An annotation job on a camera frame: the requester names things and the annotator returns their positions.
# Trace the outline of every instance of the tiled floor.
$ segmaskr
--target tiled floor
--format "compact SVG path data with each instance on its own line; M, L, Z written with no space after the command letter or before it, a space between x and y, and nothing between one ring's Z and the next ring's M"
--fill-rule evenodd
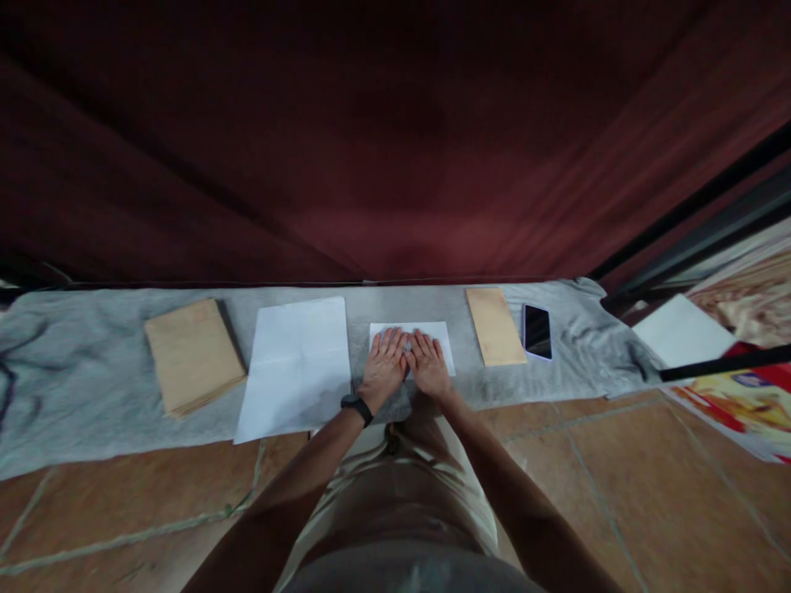
M481 417L626 591L791 591L791 468L658 392ZM0 483L0 591L179 591L307 442L289 435ZM508 542L503 556L514 561Z

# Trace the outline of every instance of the brown floor tile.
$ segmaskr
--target brown floor tile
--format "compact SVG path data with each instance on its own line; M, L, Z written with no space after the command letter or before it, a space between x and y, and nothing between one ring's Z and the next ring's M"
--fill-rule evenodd
M618 408L626 408L630 405L641 404L651 399L661 399L664 395L660 390L645 391L641 394L626 395L617 399L572 399L570 401L558 402L558 410L564 421L576 420L593 416L594 414L609 412Z
M791 467L758 460L680 405L671 405L791 556Z
M569 429L650 591L788 591L791 567L665 405Z
M565 432L551 431L520 437L510 441L506 449L624 590L641 591Z
M261 476L258 480L259 492L307 444L307 437L307 432L294 432L264 440L264 456L261 458Z
M59 467L14 540L17 563L234 507L252 486L257 441Z
M0 577L4 593L178 593L234 520L219 521L137 544Z
M553 405L546 402L481 410L478 412L478 416L500 441L506 441L524 432L554 426L561 422Z
M16 524L16 520L27 507L27 503L46 475L47 470L33 472L0 482L0 547Z

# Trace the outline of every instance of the gray cloth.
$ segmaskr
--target gray cloth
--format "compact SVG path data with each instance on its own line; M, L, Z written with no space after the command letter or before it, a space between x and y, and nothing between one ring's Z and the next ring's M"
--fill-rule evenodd
M245 387L176 421L163 415L143 322L205 298L227 313L250 362L259 308L346 298L354 385L362 378L371 322L446 321L454 383L475 409L534 401L619 395L658 383L648 350L599 304L593 281L505 284L521 325L522 303L548 309L555 359L484 367L463 286L100 290L33 292L0 319L0 395L10 398L0 427L0 479L46 465L101 460L233 438ZM403 420L414 382L377 416Z

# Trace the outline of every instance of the hand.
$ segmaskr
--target hand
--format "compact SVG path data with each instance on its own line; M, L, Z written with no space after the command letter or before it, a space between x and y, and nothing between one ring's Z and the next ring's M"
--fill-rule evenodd
M416 329L410 336L410 345L412 350L405 357L418 389L438 403L452 397L451 376L447 374L439 340L432 342L431 336Z
M406 359L404 348L409 334L401 332L401 328L387 328L384 337L377 334L373 339L371 353L365 363L363 384L357 395L376 415L382 404L387 401L406 376Z

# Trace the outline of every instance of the grout line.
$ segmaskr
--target grout line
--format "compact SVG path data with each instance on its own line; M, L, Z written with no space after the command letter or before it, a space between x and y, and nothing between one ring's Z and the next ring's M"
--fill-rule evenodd
M27 521L27 517L33 512L35 506L41 500L41 497L44 496L44 490L47 487L47 483L52 475L55 473L55 468L49 468L49 471L44 474L44 477L39 482L39 485L35 487L35 491L33 495L30 497L30 500L27 502L27 506L25 510L22 511L21 515L16 519L16 523L11 529L11 533L8 534L6 537L6 541L3 542L2 547L0 548L0 560L3 560L8 553L8 550L11 548L11 544L13 544L14 539L19 535L19 532L22 531L22 527L25 526L25 521Z
M253 470L253 493L255 493L255 489L258 488L258 482L261 480L261 462L264 460L265 449L265 439L261 439L258 445L258 459L255 460L255 469Z
M602 412L602 413L599 413L599 414L593 414L592 416L585 416L585 417L582 417L582 418L576 418L574 420L569 420L567 422L561 422L560 424L556 424L554 426L534 429L534 430L530 430L530 431L526 431L526 432L520 432L520 433L518 433L516 435L513 435L513 436L509 437L507 440L503 441L503 444L505 444L507 442L510 442L510 441L513 441L513 440L516 440L516 439L521 438L521 437L525 437L527 435L531 435L531 434L542 434L544 432L550 432L550 431L556 431L556 430L565 430L566 431L566 436L568 437L568 439L572 443L575 455L577 456L579 462L581 464L583 464L583 468L585 469L585 471L587 473L588 479L592 480L592 476L591 476L590 472L587 471L587 467L585 466L585 464L582 462L581 455L580 455L580 453L579 453L579 451L577 449L576 443L574 443L573 438L571 437L571 435L568 432L568 428L577 426L579 424L593 422L593 421L599 420L601 418L607 418L609 416L613 416L613 415L616 415L616 414L630 412L630 411L635 410L635 409L645 408L645 407L648 407L650 405L654 405L657 402L661 402L663 400L664 400L664 396L658 396L655 399L649 399L648 401L640 402L638 404L632 404L630 406L624 406L622 408L617 408L617 409L613 409L613 410L607 410L606 412ZM552 407L555 409L555 413L558 415L559 418L562 418L563 416L560 414L560 411L558 410L558 407L555 405L555 402L548 402L548 403L552 404ZM266 449L265 439L261 439L260 444L259 444L258 456L257 456L256 464L255 464L255 470L253 472L253 482L252 482L253 490L255 490L255 488L257 488L258 482L260 481L261 461L264 458L264 451L265 451L265 449ZM39 482L39 485L36 488L35 492L33 493L33 496L30 498L30 501L28 502L28 505L27 505L26 509L22 512L22 514L19 517L19 519L17 519L16 524L14 525L11 533L6 538L5 544L3 544L2 548L0 549L0 559L2 559L4 557L5 553L11 547L12 541L14 540L14 538L16 538L16 536L21 531L22 527L25 524L25 520L27 519L28 515L30 515L30 513L33 511L33 508L35 507L35 505L38 503L38 501L44 495L44 487L46 486L46 483L49 481L51 475L53 474L53 472L55 470L56 470L56 468L50 468L49 472ZM601 496L601 493L598 492L598 488L596 488L595 484L594 484L594 490L596 491L597 496L599 496L601 498L602 505L604 505L603 497ZM234 515L240 515L241 513L246 511L250 507L250 505L251 505L251 501L246 502L244 505L240 506L239 508L237 508L234 511ZM605 506L607 518L609 519L609 521L611 523L611 527L613 528L613 530L615 530L616 535L618 536L619 541L621 542L621 545L623 546L624 545L623 539L620 537L620 533L617 531L617 528L614 526L614 520L611 518L609 511L606 509L606 505L604 505L604 506ZM90 545L84 546L82 548L76 548L76 549L73 549L73 550L68 550L67 552L59 552L59 553L56 553L56 554L51 554L49 556L42 556L42 557L39 557L39 558L33 558L31 560L26 560L23 563L13 564L13 565L10 565L10 566L5 566L5 567L0 567L0 575L16 575L16 574L19 574L20 572L24 572L24 571L30 570L32 568L45 567L45 566L49 566L50 564L64 562L64 561L67 561L67 560L71 560L73 558L80 558L81 556L87 556L87 555L92 554L92 553L103 552L103 551L106 551L106 550L109 550L109 549L112 549L112 548L118 548L118 547L123 546L123 545L136 544L138 542L144 541L144 540L149 539L151 537L156 537L158 535L167 535L167 534L175 533L175 532L182 531L182 530L188 530L188 529L191 529L193 527L197 527L199 525L203 525L203 524L206 524L206 523L211 523L211 522L214 522L214 521L220 521L220 520L225 519L225 518L226 518L226 516L225 516L224 512L218 512L218 513L212 513L212 514L208 514L208 515L200 515L200 516L193 517L191 519L187 519L187 520L184 520L184 521L177 521L176 523L170 523L168 525L162 525L160 527L154 527L154 528L151 528L149 530L139 531L137 533L133 533L133 534L129 534L129 535L121 535L121 536L119 536L119 537L117 537L115 539L112 539L110 541L100 542L98 544L90 544ZM627 558L630 560L630 562L633 563L633 567L636 570L636 567L634 566L634 561L631 559L631 556L629 556L629 554L627 552L625 552L625 553L626 553ZM641 585L644 585L642 579L639 578L639 580L640 580Z
M629 406L623 406L622 408L616 408L612 410L607 410L606 412L601 412L598 414L592 414L591 416L582 416L581 418L575 418L574 420L568 420L566 422L561 422L560 424L553 424L552 426L543 427L543 428L533 428L528 431L524 432L517 432L512 434L510 437L503 439L501 442L505 445L511 441L516 441L522 437L527 437L528 435L540 435L544 434L545 432L553 432L557 430L565 430L567 428L578 426L579 424L586 424L589 422L595 422L596 420L601 420L603 418L609 418L610 416L617 416L618 414L632 412L636 409L647 408L649 406L653 406L655 404L661 403L665 399L664 395L659 395L656 398L648 399L643 402L638 402L637 404L631 404ZM552 404L552 407L555 408L555 412L560 416L560 411L558 410L557 402L530 402L530 403L547 403Z
M237 512L243 512L244 509L246 509L246 507L240 507L237 509ZM82 548L68 550L67 552L58 552L49 556L42 556L40 558L26 560L22 563L12 564L11 566L0 567L0 575L16 575L20 572L30 570L31 568L42 568L49 566L50 564L72 560L74 558L80 558L81 556L87 556L97 552L105 552L106 550L112 548L119 548L120 546L128 544L136 544L151 537L188 530L193 527L205 525L207 523L214 523L214 521L220 521L225 518L224 512L211 513L208 515L193 517L192 519L187 519L186 521L177 521L176 523L169 523L168 525L162 525L149 530L139 531L138 533L130 535L121 535L115 539L111 539L110 541L100 542L99 544L91 544L83 546Z
M695 446L700 449L706 461L709 463L714 472L719 476L719 478L725 482L725 485L731 490L733 496L735 496L736 499L747 509L747 514L761 528L761 531L763 531L764 536L767 540L769 540L769 543L779 552L780 556L782 556L785 562L791 564L791 554L789 554L785 547L775 538L769 527L766 526L766 523L761 518L761 514L758 512L758 509L756 509L755 505L753 505L752 502L750 502L749 499L741 493L741 491L736 487L736 484L733 483L728 477L728 474L726 473L723 466L714 458L713 455L711 455L711 453L709 453L709 450L706 449L706 445L704 445L695 432L687 426L686 422L684 422L684 419L676 413L676 410L674 409L675 406L669 405L667 408L670 410L670 413L673 414L676 420L684 427L684 430L686 430L686 433L689 435L692 442L695 443Z
M655 402L656 400L652 399L650 400L650 402L641 402L640 404L629 406L629 409L642 408L644 407L644 404L655 403ZM554 402L552 405L553 407L555 407L555 409L557 409L557 406L555 405ZM615 538L618 540L620 549L624 553L624 556L626 556L626 561L632 567L632 572L634 573L634 577L637 579L637 582L640 584L640 588L643 590L643 593L648 593L648 585L646 585L645 580L643 579L643 575L640 573L640 569L637 566L637 563L635 562L634 558L632 558L632 554L629 552L629 548L626 545L624 536L621 534L620 528L618 527L618 524L615 522L615 517L610 512L610 508L607 506L607 501L604 498L604 494L601 493L601 490L597 486L596 480L593 478L593 474L591 473L591 470L588 469L587 464L585 463L585 459L583 459L583 454L577 447L577 442L574 440L574 437L572 437L571 435L571 431L569 430L568 424L563 427L563 432L565 433L566 438L569 439L571 448L574 451L574 456L577 457L577 462L582 466L583 471L587 476L587 480L588 482L590 482L591 488L593 488L593 493L596 495L599 505L601 506L601 509L604 511L604 515L607 517L607 521L610 523L610 529L612 529L612 532L615 534Z

